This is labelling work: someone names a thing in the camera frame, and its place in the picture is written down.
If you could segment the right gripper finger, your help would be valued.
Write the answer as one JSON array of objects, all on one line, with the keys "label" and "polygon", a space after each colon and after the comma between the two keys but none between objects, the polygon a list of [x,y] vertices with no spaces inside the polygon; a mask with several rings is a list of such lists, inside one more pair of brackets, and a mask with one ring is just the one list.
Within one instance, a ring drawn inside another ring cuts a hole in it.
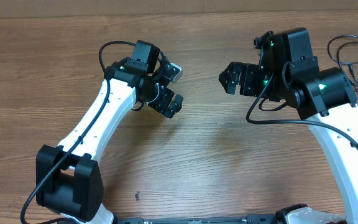
[{"label": "right gripper finger", "polygon": [[227,94],[234,95],[236,92],[236,82],[224,82],[223,88]]},{"label": "right gripper finger", "polygon": [[243,71],[244,63],[231,62],[227,68],[220,73],[219,81],[221,84],[238,84]]}]

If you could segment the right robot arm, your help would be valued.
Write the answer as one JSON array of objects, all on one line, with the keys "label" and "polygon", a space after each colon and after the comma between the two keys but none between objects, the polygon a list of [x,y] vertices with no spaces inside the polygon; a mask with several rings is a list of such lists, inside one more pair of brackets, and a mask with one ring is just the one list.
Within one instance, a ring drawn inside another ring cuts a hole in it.
[{"label": "right robot arm", "polygon": [[321,146],[341,193],[343,215],[313,210],[305,204],[278,210],[268,223],[358,223],[358,105],[355,86],[340,67],[320,70],[304,27],[267,32],[254,39],[258,64],[232,62],[219,75],[228,94],[266,100],[298,112]]}]

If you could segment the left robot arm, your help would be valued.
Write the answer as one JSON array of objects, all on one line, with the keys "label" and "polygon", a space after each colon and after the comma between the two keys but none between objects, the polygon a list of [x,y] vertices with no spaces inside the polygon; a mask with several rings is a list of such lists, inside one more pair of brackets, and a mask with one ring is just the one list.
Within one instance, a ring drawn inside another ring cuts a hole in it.
[{"label": "left robot arm", "polygon": [[183,74],[154,44],[138,40],[134,50],[110,66],[101,65],[101,89],[70,134],[57,146],[44,145],[36,156],[36,186],[21,210],[21,222],[32,200],[59,214],[52,223],[114,223],[103,205],[99,163],[118,124],[135,105],[148,105],[166,118],[181,110],[183,97],[168,89]]}]

